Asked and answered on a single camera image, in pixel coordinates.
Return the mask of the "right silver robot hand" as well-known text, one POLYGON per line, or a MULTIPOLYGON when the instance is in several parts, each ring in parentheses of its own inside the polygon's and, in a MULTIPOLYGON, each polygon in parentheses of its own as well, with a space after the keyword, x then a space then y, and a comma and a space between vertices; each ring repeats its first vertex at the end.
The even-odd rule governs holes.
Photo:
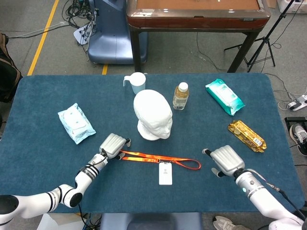
POLYGON ((214 151, 203 149, 202 153, 211 157, 219 167, 219 170, 216 168, 211 168, 211 171, 217 177, 236 177, 238 173, 241 173, 245 169, 244 161, 229 145, 225 145, 214 151))

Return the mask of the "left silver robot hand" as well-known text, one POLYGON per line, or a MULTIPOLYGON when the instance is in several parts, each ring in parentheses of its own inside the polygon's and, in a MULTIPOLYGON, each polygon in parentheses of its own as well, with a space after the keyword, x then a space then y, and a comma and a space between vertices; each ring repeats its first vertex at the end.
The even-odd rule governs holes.
POLYGON ((125 156, 125 153, 122 151, 125 145, 128 148, 131 146, 130 138, 123 138, 122 136, 111 133, 100 145, 99 153, 106 155, 109 159, 116 158, 121 160, 125 156))

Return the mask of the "orange lanyard with badge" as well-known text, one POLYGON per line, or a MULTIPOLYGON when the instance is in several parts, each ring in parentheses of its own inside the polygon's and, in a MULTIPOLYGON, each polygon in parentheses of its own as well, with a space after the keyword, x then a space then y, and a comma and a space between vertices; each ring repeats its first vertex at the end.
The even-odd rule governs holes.
POLYGON ((159 164, 159 185, 172 185, 172 164, 179 165, 189 170, 200 170, 201 163, 194 159, 152 155, 141 152, 121 150, 120 160, 150 162, 159 164))

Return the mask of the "white foam mannequin head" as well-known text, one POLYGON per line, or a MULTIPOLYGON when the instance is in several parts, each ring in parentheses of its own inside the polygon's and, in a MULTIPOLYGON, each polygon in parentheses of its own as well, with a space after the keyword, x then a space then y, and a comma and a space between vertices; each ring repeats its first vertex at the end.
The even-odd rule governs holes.
POLYGON ((170 137, 172 110, 162 94, 154 90, 142 90, 136 94, 133 108, 138 118, 138 132, 144 139, 155 141, 170 137))

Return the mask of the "gold foil snack package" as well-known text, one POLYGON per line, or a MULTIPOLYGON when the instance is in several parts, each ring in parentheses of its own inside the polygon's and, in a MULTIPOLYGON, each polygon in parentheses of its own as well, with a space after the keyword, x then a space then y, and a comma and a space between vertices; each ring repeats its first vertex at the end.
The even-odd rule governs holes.
POLYGON ((264 153, 267 148, 265 140, 241 120, 230 123, 228 130, 254 152, 264 153))

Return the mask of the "light blue wet wipes pack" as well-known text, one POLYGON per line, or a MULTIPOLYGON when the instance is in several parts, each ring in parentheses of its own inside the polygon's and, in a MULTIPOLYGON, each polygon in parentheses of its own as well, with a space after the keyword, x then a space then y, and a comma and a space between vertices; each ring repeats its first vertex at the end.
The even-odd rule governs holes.
POLYGON ((58 112, 58 116, 66 132, 76 145, 87 137, 96 134, 96 131, 77 103, 74 103, 66 110, 58 112))

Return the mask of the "green wet wipes pack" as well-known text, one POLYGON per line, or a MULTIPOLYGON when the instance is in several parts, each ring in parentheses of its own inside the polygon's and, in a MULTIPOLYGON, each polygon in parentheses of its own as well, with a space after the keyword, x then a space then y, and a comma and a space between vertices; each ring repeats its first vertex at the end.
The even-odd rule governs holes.
POLYGON ((216 79, 210 84, 205 85, 205 89, 224 111, 231 116, 234 116, 237 111, 245 107, 243 101, 222 79, 216 79))

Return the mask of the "beige sneaker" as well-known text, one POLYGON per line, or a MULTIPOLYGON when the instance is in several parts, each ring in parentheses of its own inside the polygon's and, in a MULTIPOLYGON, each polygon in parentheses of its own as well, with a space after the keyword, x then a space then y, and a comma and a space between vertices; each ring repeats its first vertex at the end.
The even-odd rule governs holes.
POLYGON ((216 230, 251 230, 243 225, 235 225, 230 219, 223 216, 215 216, 213 226, 216 230))

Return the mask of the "clear bottle with yellow drink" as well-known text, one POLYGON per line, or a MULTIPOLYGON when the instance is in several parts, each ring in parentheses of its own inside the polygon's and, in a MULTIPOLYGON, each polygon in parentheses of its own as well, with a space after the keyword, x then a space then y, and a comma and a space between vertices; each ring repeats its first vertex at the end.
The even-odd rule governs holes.
POLYGON ((181 82, 174 91, 173 108, 183 110, 189 97, 189 86, 186 82, 181 82))

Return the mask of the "white socket board with plugs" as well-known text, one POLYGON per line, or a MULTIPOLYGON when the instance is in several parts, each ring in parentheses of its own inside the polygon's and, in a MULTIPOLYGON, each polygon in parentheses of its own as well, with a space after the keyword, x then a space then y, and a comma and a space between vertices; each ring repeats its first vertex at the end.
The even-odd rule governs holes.
POLYGON ((90 21, 84 26, 80 27, 76 31, 74 31, 73 35, 80 45, 88 44, 90 41, 90 37, 94 33, 95 22, 90 21))

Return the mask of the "black brown bag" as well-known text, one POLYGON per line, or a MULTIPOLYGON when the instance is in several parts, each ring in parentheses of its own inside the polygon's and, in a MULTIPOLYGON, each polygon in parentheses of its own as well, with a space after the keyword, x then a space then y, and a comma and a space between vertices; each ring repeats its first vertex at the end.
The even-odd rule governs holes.
POLYGON ((7 50, 9 38, 0 33, 0 102, 10 103, 23 78, 7 50))

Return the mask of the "black tripod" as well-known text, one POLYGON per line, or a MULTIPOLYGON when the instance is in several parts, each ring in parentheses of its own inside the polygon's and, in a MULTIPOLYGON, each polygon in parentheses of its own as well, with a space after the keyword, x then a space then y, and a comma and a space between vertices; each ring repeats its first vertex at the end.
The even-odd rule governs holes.
POLYGON ((283 34, 283 32, 281 33, 281 35, 274 41, 274 42, 270 42, 270 36, 272 35, 273 31, 276 29, 276 27, 278 26, 278 24, 281 22, 282 19, 284 19, 286 17, 287 11, 290 9, 290 7, 292 6, 292 4, 295 2, 296 0, 290 0, 290 2, 287 4, 286 8, 281 12, 281 14, 279 15, 278 19, 276 20, 276 22, 274 23, 274 25, 272 26, 272 28, 269 30, 269 32, 261 38, 258 38, 254 41, 258 42, 261 41, 259 47, 257 48, 257 50, 255 51, 255 53, 252 55, 252 57, 250 58, 250 60, 247 60, 245 57, 243 58, 246 66, 247 66, 247 72, 251 72, 253 66, 257 63, 263 62, 263 67, 262 70, 264 69, 265 63, 267 60, 271 59, 272 60, 272 64, 275 67, 275 59, 273 56, 273 52, 272 52, 272 46, 275 45, 275 43, 279 40, 279 38, 281 37, 281 35, 283 34), (266 51, 266 55, 265 58, 262 59, 258 59, 262 49, 264 48, 264 46, 267 45, 268 49, 266 51))

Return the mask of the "white box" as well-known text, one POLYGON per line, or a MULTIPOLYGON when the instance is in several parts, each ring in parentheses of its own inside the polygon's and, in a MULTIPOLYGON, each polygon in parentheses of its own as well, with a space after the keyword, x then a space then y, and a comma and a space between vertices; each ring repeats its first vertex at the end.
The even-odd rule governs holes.
MULTIPOLYGON (((280 12, 283 12, 291 0, 277 0, 280 12)), ((295 0, 286 13, 307 14, 307 0, 295 0)))

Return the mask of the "light blue handled cup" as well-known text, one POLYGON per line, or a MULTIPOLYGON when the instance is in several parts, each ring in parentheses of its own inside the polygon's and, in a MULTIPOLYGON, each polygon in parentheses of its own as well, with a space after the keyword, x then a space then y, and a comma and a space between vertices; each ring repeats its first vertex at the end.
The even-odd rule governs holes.
POLYGON ((130 82, 134 94, 138 94, 140 91, 145 90, 146 76, 143 73, 135 72, 125 76, 123 79, 123 87, 125 87, 127 81, 130 82))

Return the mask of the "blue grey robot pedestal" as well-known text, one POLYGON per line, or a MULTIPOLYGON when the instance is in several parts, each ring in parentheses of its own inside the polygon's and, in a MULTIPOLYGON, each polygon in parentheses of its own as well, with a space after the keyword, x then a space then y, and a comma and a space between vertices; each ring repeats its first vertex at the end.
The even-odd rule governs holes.
POLYGON ((95 33, 89 40, 88 57, 96 64, 133 64, 127 0, 89 0, 96 15, 95 33))

